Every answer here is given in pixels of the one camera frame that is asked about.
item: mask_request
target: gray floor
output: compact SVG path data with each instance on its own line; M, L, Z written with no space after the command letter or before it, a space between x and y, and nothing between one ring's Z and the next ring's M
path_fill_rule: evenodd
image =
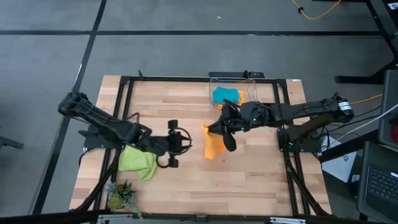
M298 2L310 15L333 4ZM91 30L99 5L100 0L3 0L0 29ZM311 31L377 27L362 3L344 2L324 19L308 21L289 0L113 0L107 3L99 29ZM22 151L10 147L0 151L2 217L29 212L61 120L57 105L73 86L87 41L88 36L0 36L0 135L25 143ZM256 70L269 78L301 79L308 101L336 91L356 101L379 94L382 87L338 85L333 77L370 75L391 59L379 38L97 36L81 91L95 102L103 75L137 75L139 69L144 75L163 76ZM354 109L362 113L379 103L374 100ZM45 213L68 210L83 145L77 131L85 128L76 121L70 124ZM331 192L329 198L335 215L358 217L353 214L354 203Z

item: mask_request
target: blue cloth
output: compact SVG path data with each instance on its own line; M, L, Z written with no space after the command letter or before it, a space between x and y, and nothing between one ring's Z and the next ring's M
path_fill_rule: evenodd
M235 88L217 87L216 90L213 91L213 103L224 103L224 99L233 103L238 103L239 91Z

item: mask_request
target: wooden table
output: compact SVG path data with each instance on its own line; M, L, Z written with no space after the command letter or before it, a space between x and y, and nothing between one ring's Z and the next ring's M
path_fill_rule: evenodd
M120 76L104 76L99 90L96 105L109 114L113 113L119 81ZM287 80L287 86L291 104L305 102L300 80ZM275 128L236 133L236 151L225 151L212 161L204 158L201 124L211 124L220 116L219 111L210 108L208 94L208 83L204 82L135 81L129 114L140 112L140 123L150 127L153 135L167 135L167 121L178 119L179 126L191 134L193 147L178 157L177 169L158 168L149 181L139 180L135 172L118 172L117 182L132 182L144 213L291 216L285 165ZM261 102L275 102L270 84L258 83L257 95ZM295 124L305 121L297 119ZM95 149L82 159L70 208L79 206L97 184L103 156L104 149ZM306 186L330 213L320 163L309 153L301 153L301 161ZM299 192L296 186L302 213ZM105 198L103 194L100 208L104 208Z

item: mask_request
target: green cloth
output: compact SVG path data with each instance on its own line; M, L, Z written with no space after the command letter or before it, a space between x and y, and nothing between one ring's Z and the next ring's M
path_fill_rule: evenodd
M150 180L156 167L156 157L153 153L142 152L134 147L126 146L120 154L119 171L137 171L141 180Z

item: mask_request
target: clear plastic container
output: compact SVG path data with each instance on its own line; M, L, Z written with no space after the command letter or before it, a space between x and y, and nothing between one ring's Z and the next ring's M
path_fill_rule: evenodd
M245 80L225 80L222 78L212 78L209 81L209 100L211 107L214 110L220 110L223 106L222 103L219 101L214 101L213 93L218 87L223 88L223 90L237 90L239 95L239 100L235 101L234 103L241 105L242 103L248 101L257 101L257 88L256 88L256 81L252 78L248 78Z

